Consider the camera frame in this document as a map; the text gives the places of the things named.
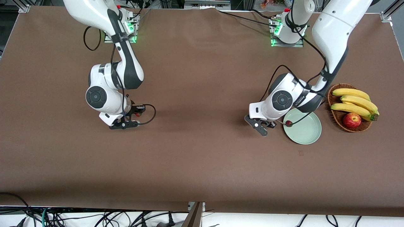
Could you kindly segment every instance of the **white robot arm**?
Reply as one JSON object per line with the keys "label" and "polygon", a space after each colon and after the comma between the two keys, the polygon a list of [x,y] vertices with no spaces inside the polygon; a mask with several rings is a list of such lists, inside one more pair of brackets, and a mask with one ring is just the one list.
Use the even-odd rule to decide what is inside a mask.
{"label": "white robot arm", "polygon": [[99,117],[110,127],[124,114],[143,112],[144,106],[133,102],[118,92],[119,89],[136,89],[143,82],[143,70],[128,40],[128,11],[118,8],[113,0],[63,0],[69,14],[77,21],[106,32],[112,39],[121,61],[94,65],[88,75],[87,103],[99,111]]}
{"label": "white robot arm", "polygon": [[[308,2],[295,0],[296,5],[284,18],[292,15],[293,11],[312,13],[307,10],[310,9],[307,3],[302,4],[302,1]],[[316,110],[345,60],[349,35],[371,3],[372,0],[331,0],[319,15],[312,30],[313,39],[326,59],[326,67],[321,71],[317,83],[311,86],[291,73],[279,75],[269,88],[269,96],[262,102],[250,104],[249,115],[245,120],[261,135],[266,136],[267,132],[261,124],[264,122],[269,126],[272,123],[273,127],[274,121],[286,114],[292,106],[304,113]],[[308,17],[304,16],[299,18],[302,18],[299,21],[303,20],[303,23],[308,20]],[[290,27],[284,27],[282,31],[285,30],[285,33],[289,33],[297,42],[298,34],[288,32],[288,29],[290,31],[299,26],[300,24],[292,24]]]}

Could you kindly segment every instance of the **mounting plate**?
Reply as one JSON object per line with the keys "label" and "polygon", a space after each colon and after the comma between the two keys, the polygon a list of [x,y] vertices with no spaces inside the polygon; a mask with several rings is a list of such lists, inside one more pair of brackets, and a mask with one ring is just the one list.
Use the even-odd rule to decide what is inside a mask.
{"label": "mounting plate", "polygon": [[281,14],[278,14],[271,19],[268,19],[269,24],[276,25],[276,27],[269,27],[269,33],[271,34],[271,46],[283,46],[283,47],[303,47],[303,39],[299,39],[296,43],[289,44],[282,42],[275,34],[279,34],[282,29]]}
{"label": "mounting plate", "polygon": [[[135,18],[132,20],[128,21],[128,23],[134,23],[133,25],[130,24],[125,24],[125,26],[129,29],[129,31],[133,31],[128,35],[129,42],[130,43],[136,43],[137,40],[137,31],[139,30],[139,21],[140,21],[140,15],[137,15]],[[104,36],[104,42],[106,43],[112,43],[112,40],[109,36],[105,34]]]}

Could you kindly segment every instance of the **white floor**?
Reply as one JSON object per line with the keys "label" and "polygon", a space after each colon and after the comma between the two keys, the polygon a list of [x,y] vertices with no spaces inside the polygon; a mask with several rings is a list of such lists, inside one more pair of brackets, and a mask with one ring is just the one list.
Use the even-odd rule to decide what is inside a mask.
{"label": "white floor", "polygon": [[[160,212],[153,212],[148,216],[158,214]],[[62,218],[71,217],[84,217],[99,214],[99,216],[85,218],[85,219],[70,219],[65,221],[67,227],[94,227],[97,221],[101,218],[103,213],[70,213],[62,214]],[[141,212],[128,212],[131,220],[133,221]],[[176,227],[181,226],[187,214],[173,214],[173,220],[177,223]],[[0,215],[0,227],[16,226],[23,218],[24,214],[11,214]],[[203,214],[202,227],[296,227],[302,219],[302,214],[241,214],[241,213],[210,213]],[[339,227],[354,227],[355,221],[358,216],[336,216]],[[129,220],[126,215],[121,214],[114,220],[118,221],[121,227],[129,225]],[[148,227],[154,227],[159,222],[168,223],[168,216],[162,215],[147,221]],[[23,227],[33,227],[32,219],[27,219]],[[42,224],[37,222],[37,226],[41,227]],[[332,227],[325,215],[308,215],[304,220],[302,227]],[[358,223],[358,227],[404,227],[403,217],[374,217],[364,216]]]}

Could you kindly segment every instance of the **black cable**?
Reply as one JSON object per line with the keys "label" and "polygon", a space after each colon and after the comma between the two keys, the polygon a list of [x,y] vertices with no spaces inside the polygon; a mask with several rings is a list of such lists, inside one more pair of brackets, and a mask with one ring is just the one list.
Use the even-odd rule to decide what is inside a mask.
{"label": "black cable", "polygon": [[[292,70],[289,69],[289,67],[287,67],[286,65],[279,65],[279,66],[276,68],[276,70],[274,71],[274,73],[272,74],[271,79],[269,80],[268,86],[267,86],[267,88],[266,88],[266,90],[265,90],[265,92],[264,92],[264,95],[263,95],[263,96],[261,97],[261,99],[259,100],[260,102],[264,99],[264,97],[265,97],[265,95],[267,94],[267,92],[268,92],[268,95],[269,95],[269,87],[271,86],[272,79],[274,78],[276,72],[278,71],[278,69],[279,69],[280,67],[285,67],[285,68],[290,72],[290,74],[292,74],[292,76],[295,78],[295,80],[300,84],[300,86],[302,86],[303,88],[305,87],[305,86],[300,82],[300,80],[297,78],[297,76],[292,72]],[[321,94],[321,93],[319,93],[319,92],[317,92],[317,91],[315,91],[315,90],[312,90],[312,89],[310,89],[310,92],[316,93],[316,94],[320,95],[321,97],[325,98],[325,100],[322,101],[322,102],[320,103],[320,105],[318,105],[318,106],[321,106],[321,105],[323,105],[323,104],[326,102],[327,97],[324,96],[323,94]],[[309,114],[311,114],[311,113],[312,113],[312,112],[307,113],[306,115],[304,115],[302,118],[300,118],[300,119],[297,120],[296,122],[292,122],[292,123],[290,123],[290,124],[285,124],[285,123],[283,123],[283,122],[281,122],[281,121],[278,121],[278,122],[281,123],[281,124],[283,124],[283,125],[286,125],[286,126],[291,127],[291,126],[293,126],[294,124],[299,123],[301,120],[303,120],[304,118],[306,118],[306,117],[307,117]]]}
{"label": "black cable", "polygon": [[[323,66],[323,69],[322,69],[322,70],[324,70],[325,68],[326,68],[326,63],[324,62],[324,66]],[[321,71],[320,71],[317,75],[315,75],[315,76],[313,76],[312,78],[310,78],[310,79],[307,81],[307,83],[310,83],[310,81],[312,81],[314,78],[320,76],[320,75],[321,75]]]}
{"label": "black cable", "polygon": [[128,225],[128,227],[131,225],[131,223],[132,223],[132,221],[130,220],[130,217],[129,217],[129,215],[126,213],[126,212],[124,212],[124,214],[128,217],[128,219],[129,219],[129,225]]}
{"label": "black cable", "polygon": [[76,218],[66,218],[66,219],[59,219],[60,221],[65,221],[65,220],[70,220],[70,219],[85,219],[85,218],[91,218],[91,217],[95,217],[95,216],[99,216],[102,214],[95,214],[95,215],[91,215],[91,216],[85,216],[85,217],[76,217]]}
{"label": "black cable", "polygon": [[104,214],[98,221],[97,223],[94,225],[94,227],[97,227],[101,222],[103,222],[105,220],[106,217],[108,217],[110,214],[112,214],[113,212],[108,212],[107,214]]}
{"label": "black cable", "polygon": [[119,216],[119,215],[122,214],[122,213],[124,213],[124,212],[123,212],[123,211],[122,211],[122,212],[119,212],[118,214],[116,214],[115,216],[113,216],[111,219],[106,218],[109,222],[107,222],[105,226],[108,226],[108,224],[111,223],[111,221],[113,221],[114,218],[116,218],[117,216]]}
{"label": "black cable", "polygon": [[297,30],[295,21],[293,20],[293,6],[294,6],[294,4],[295,4],[295,1],[292,2],[292,7],[291,7],[291,9],[290,9],[290,17],[291,17],[291,19],[292,19],[292,24],[291,24],[291,25],[294,26],[293,28],[291,28],[291,29],[292,29],[292,32],[293,32],[293,33],[297,33],[304,41],[306,41],[306,43],[308,43],[311,47],[313,47],[313,48],[320,54],[320,56],[323,58],[324,63],[325,63],[325,65],[327,66],[327,61],[326,61],[326,58],[324,57],[323,53],[321,53],[321,51],[320,51],[319,49],[317,49],[317,47],[315,47],[313,44],[311,44],[311,42],[309,42],[306,38],[304,38],[304,37],[300,34],[300,30],[299,30],[299,31]]}
{"label": "black cable", "polygon": [[91,51],[95,51],[96,49],[98,49],[98,47],[100,46],[100,43],[101,43],[101,30],[98,29],[98,32],[99,32],[99,34],[100,34],[100,39],[99,39],[99,41],[98,41],[97,46],[96,46],[94,49],[91,49],[90,47],[87,46],[87,43],[86,43],[86,33],[87,33],[87,31],[88,31],[90,28],[91,28],[91,26],[88,26],[88,27],[86,27],[86,29],[84,30],[84,33],[83,33],[83,42],[84,42],[84,45],[87,47],[87,49],[89,49],[89,50],[91,50]]}
{"label": "black cable", "polygon": [[129,2],[132,5],[132,7],[135,8],[135,6],[133,5],[133,2],[132,1],[129,1]]}
{"label": "black cable", "polygon": [[308,214],[305,214],[305,215],[303,216],[303,218],[300,220],[300,223],[299,223],[296,227],[301,227],[301,226],[302,226],[303,221],[304,221],[304,219],[306,219],[307,215],[308,215]]}
{"label": "black cable", "polygon": [[133,18],[137,17],[140,14],[140,12],[142,12],[142,9],[143,8],[140,8],[139,12],[135,16],[129,17],[129,20],[132,20]]}
{"label": "black cable", "polygon": [[332,223],[332,222],[330,221],[330,219],[328,219],[328,215],[326,215],[326,219],[327,219],[328,223],[330,223],[330,224],[331,224],[331,225],[333,225],[334,227],[338,227],[338,222],[337,222],[337,219],[335,218],[335,216],[334,216],[334,215],[331,215],[331,216],[332,216],[332,218],[334,219],[335,224],[334,224],[334,223]]}
{"label": "black cable", "polygon": [[355,227],[358,227],[358,222],[359,222],[359,220],[362,218],[362,216],[359,216],[358,217],[358,219],[356,220],[356,222],[355,222]]}
{"label": "black cable", "polygon": [[[113,48],[112,54],[111,54],[111,72],[116,73],[116,71],[115,71],[115,69],[114,69],[114,67],[113,67],[114,53],[115,53],[115,45],[114,45],[114,48]],[[146,121],[146,122],[144,122],[144,123],[133,122],[133,121],[131,121],[131,120],[126,116],[125,109],[124,109],[124,104],[125,104],[125,89],[124,89],[123,83],[122,83],[121,78],[119,77],[119,75],[117,75],[116,77],[118,78],[119,84],[120,84],[120,86],[121,86],[121,88],[122,88],[122,114],[124,115],[124,118],[125,118],[129,123],[135,124],[135,125],[145,125],[145,124],[150,123],[150,122],[156,117],[156,113],[157,113],[156,108],[155,108],[152,104],[143,104],[143,105],[145,105],[145,106],[148,105],[148,106],[152,107],[153,110],[154,110],[153,117],[152,117],[150,120],[148,120],[148,121]]]}
{"label": "black cable", "polygon": [[244,19],[244,20],[248,20],[248,21],[259,23],[259,24],[267,25],[267,26],[270,26],[270,27],[276,27],[276,25],[273,25],[273,24],[268,24],[268,23],[264,23],[264,22],[261,22],[261,21],[256,21],[256,20],[252,20],[252,19],[249,19],[249,18],[240,17],[240,16],[237,16],[237,15],[234,15],[234,14],[231,14],[231,13],[223,12],[223,11],[219,11],[219,12],[227,14],[227,15],[230,15],[230,16],[233,16],[233,17],[238,17],[238,18],[241,18],[241,19]]}
{"label": "black cable", "polygon": [[143,222],[146,222],[146,221],[149,220],[149,219],[155,218],[155,217],[157,217],[157,216],[169,214],[169,213],[171,213],[171,214],[176,214],[176,213],[189,213],[189,212],[173,211],[173,212],[167,212],[167,213],[162,213],[162,214],[156,214],[156,215],[153,215],[153,216],[150,216],[150,217],[146,218],[144,221],[139,222],[139,223],[136,224],[134,227],[137,227],[137,226],[141,225]]}
{"label": "black cable", "polygon": [[256,13],[258,13],[261,17],[263,17],[263,18],[267,18],[267,19],[271,19],[272,17],[274,17],[274,16],[270,16],[270,17],[268,17],[268,16],[265,16],[264,14],[262,14],[260,11],[258,11],[258,10],[256,10],[256,9],[250,9],[249,11],[253,11],[253,12],[256,12]]}
{"label": "black cable", "polygon": [[145,215],[150,214],[151,211],[143,211],[133,222],[129,227],[134,227],[134,225],[136,224],[136,222],[138,222],[140,219],[142,219],[142,217],[144,217]]}
{"label": "black cable", "polygon": [[14,193],[10,193],[10,192],[0,192],[0,195],[10,195],[10,196],[14,196],[14,197],[16,197],[17,199],[21,200],[21,202],[24,203],[24,205],[27,207],[27,209],[29,210],[29,212],[31,212],[31,215],[32,215],[32,216],[34,217],[34,219],[35,219],[35,215],[34,215],[34,212],[32,212],[31,207],[30,207],[30,206],[28,205],[28,203],[25,202],[25,200],[22,199],[19,195],[14,194]]}

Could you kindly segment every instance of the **plug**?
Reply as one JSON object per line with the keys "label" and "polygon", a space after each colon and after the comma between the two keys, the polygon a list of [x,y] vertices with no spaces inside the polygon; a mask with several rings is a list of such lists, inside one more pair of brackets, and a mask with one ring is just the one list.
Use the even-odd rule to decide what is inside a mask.
{"label": "plug", "polygon": [[25,217],[24,219],[22,219],[22,220],[20,221],[20,223],[18,223],[17,227],[23,227],[26,218],[27,218],[27,217]]}
{"label": "plug", "polygon": [[168,213],[168,226],[172,227],[175,225],[175,222],[173,220],[173,216],[171,215],[171,213]]}
{"label": "plug", "polygon": [[142,216],[142,227],[147,227],[145,218]]}

